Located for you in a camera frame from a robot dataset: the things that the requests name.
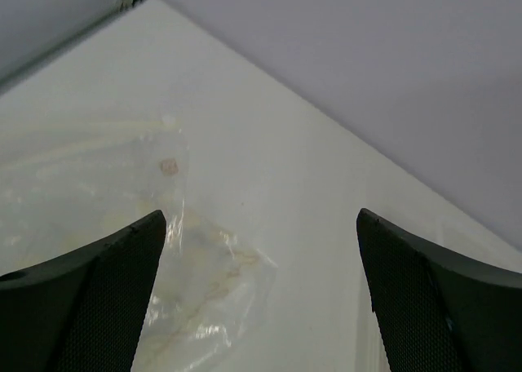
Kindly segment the clear polka-dot zip bag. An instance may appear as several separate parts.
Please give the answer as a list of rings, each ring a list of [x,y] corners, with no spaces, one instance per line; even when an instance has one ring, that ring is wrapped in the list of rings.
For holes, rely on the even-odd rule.
[[[276,267],[185,203],[172,122],[3,122],[1,277],[160,210],[166,239],[129,371],[208,371],[262,318]]]

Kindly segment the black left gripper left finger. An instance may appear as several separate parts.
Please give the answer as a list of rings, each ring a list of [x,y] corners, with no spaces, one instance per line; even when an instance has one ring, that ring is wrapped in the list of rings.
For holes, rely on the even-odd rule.
[[[3,371],[129,371],[166,239],[160,210],[1,277]]]

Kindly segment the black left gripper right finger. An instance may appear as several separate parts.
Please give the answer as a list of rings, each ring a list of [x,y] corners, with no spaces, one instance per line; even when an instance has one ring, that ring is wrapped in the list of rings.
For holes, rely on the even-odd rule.
[[[519,371],[521,275],[413,235],[365,208],[356,233],[393,371]]]

